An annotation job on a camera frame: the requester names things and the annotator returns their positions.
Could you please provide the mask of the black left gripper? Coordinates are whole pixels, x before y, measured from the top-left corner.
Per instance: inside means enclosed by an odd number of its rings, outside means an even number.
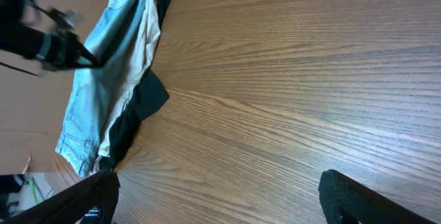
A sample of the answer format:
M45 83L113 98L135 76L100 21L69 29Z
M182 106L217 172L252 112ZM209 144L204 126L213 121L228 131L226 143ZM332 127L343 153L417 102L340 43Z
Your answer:
M74 70L79 68L101 68L102 62L94 56L73 33L80 14L73 10L62 12L56 8L46 14L54 25L49 29L50 47L42 62L44 70Z

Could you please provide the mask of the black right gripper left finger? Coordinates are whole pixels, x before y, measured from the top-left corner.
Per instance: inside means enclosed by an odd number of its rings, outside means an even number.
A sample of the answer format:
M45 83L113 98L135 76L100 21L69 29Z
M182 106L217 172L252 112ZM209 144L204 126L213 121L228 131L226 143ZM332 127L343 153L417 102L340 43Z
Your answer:
M101 170L4 223L110 224L119 201L119 188L116 172Z

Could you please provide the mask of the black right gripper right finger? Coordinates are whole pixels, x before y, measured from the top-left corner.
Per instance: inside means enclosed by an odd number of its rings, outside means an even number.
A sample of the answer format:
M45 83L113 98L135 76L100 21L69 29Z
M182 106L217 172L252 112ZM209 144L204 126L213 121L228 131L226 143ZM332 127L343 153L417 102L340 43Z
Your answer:
M333 224L434 224L337 170L321 174L319 200Z

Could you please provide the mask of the light blue denim shorts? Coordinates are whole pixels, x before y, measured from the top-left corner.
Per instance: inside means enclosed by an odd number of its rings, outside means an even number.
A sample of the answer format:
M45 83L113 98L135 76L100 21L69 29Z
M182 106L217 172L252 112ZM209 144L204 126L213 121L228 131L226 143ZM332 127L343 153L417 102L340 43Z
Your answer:
M146 0L109 0L85 41L102 68L74 73L72 92L55 151L80 177L93 168L123 60L141 24Z

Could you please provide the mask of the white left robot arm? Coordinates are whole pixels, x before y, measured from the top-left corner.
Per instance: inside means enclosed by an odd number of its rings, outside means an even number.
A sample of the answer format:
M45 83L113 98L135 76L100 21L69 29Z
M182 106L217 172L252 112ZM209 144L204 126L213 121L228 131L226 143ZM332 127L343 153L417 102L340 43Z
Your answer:
M100 68L72 32L79 13L44 10L35 0L1 0L1 49L41 63L48 71Z

